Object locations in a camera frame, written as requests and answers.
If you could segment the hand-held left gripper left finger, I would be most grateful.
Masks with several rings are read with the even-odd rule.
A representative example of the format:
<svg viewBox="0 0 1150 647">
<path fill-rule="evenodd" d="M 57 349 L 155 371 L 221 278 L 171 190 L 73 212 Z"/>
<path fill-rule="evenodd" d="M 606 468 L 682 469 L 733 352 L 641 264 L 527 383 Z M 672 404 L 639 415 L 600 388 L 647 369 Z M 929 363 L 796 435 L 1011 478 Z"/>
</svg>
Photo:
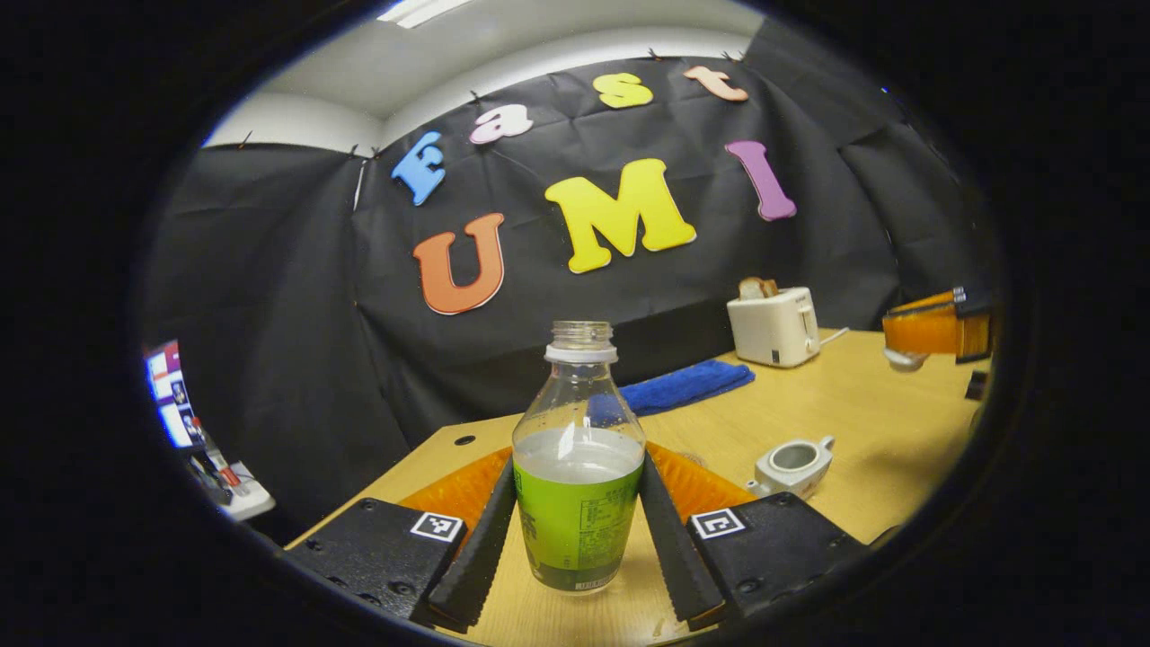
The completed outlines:
<svg viewBox="0 0 1150 647">
<path fill-rule="evenodd" d="M 514 504 L 512 450 L 503 448 L 398 503 L 361 496 L 288 557 L 381 613 L 468 630 L 500 567 Z"/>
</svg>

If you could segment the white ceramic teacup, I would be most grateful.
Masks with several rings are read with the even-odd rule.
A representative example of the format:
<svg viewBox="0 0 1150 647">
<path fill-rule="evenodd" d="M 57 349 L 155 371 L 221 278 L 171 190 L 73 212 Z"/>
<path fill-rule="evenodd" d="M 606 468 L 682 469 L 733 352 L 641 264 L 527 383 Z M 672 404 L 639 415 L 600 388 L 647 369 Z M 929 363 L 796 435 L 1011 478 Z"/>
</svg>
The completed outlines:
<svg viewBox="0 0 1150 647">
<path fill-rule="evenodd" d="M 831 465 L 835 442 L 835 437 L 781 442 L 756 461 L 756 475 L 745 483 L 745 488 L 753 496 L 789 492 L 803 500 L 808 499 Z"/>
</svg>

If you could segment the ceiling light panel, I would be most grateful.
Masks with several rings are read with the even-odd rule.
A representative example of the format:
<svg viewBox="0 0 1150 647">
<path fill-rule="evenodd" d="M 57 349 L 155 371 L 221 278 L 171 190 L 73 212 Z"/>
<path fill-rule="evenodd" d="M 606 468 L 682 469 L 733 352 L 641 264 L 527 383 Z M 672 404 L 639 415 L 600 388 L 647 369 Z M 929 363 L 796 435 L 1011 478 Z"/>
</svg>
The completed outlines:
<svg viewBox="0 0 1150 647">
<path fill-rule="evenodd" d="M 411 30 L 471 2 L 473 0 L 400 0 L 390 5 L 376 20 Z"/>
</svg>

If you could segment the blue folded towel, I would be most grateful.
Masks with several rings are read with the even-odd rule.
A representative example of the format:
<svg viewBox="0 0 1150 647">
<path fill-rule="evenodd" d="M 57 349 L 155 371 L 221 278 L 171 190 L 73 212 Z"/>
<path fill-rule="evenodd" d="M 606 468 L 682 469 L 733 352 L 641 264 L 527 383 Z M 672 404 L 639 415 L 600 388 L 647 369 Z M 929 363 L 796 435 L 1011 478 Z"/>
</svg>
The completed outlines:
<svg viewBox="0 0 1150 647">
<path fill-rule="evenodd" d="M 752 382 L 756 382 L 756 373 L 747 365 L 708 359 L 639 384 L 622 386 L 620 392 L 632 413 L 653 415 L 710 400 Z"/>
</svg>

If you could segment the white toaster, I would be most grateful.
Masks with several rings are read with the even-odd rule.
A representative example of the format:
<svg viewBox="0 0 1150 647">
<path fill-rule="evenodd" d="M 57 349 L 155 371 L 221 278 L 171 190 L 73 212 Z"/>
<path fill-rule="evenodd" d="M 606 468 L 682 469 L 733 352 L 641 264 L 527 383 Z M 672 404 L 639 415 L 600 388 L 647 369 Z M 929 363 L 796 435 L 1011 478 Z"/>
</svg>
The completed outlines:
<svg viewBox="0 0 1150 647">
<path fill-rule="evenodd" d="M 739 359 L 793 368 L 820 352 L 816 310 L 806 287 L 782 288 L 776 296 L 733 299 L 726 307 Z"/>
</svg>

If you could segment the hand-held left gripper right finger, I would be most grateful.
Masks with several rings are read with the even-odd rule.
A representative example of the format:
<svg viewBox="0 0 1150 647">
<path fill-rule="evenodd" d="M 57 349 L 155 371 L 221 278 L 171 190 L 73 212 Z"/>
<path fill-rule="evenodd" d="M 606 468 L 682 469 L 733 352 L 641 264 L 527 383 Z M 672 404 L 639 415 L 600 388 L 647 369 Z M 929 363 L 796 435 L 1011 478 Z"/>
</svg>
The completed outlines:
<svg viewBox="0 0 1150 647">
<path fill-rule="evenodd" d="M 638 495 L 672 607 L 691 627 L 792 604 L 871 553 L 800 496 L 753 496 L 652 441 Z"/>
</svg>

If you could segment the computer monitor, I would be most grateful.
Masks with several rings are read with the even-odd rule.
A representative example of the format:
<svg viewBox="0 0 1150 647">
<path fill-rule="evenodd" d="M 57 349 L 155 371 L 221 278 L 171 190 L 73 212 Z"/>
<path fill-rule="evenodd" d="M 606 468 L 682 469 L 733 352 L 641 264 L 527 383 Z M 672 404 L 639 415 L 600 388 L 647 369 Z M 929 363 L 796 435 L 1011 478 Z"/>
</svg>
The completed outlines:
<svg viewBox="0 0 1150 647">
<path fill-rule="evenodd" d="M 181 344 L 169 340 L 145 352 L 144 365 L 158 417 L 172 446 L 177 449 L 202 449 L 206 440 L 190 402 L 181 364 Z"/>
</svg>

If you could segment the green label water bottle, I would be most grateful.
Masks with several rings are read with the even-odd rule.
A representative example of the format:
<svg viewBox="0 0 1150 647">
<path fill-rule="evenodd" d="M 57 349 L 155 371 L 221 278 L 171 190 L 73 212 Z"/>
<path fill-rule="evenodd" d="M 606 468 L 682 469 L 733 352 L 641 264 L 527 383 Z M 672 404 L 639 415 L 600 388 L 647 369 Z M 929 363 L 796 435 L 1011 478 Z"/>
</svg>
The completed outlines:
<svg viewBox="0 0 1150 647">
<path fill-rule="evenodd" d="M 555 321 L 549 378 L 512 433 L 526 559 L 550 590 L 583 596 L 622 564 L 646 438 L 612 376 L 605 321 Z"/>
</svg>

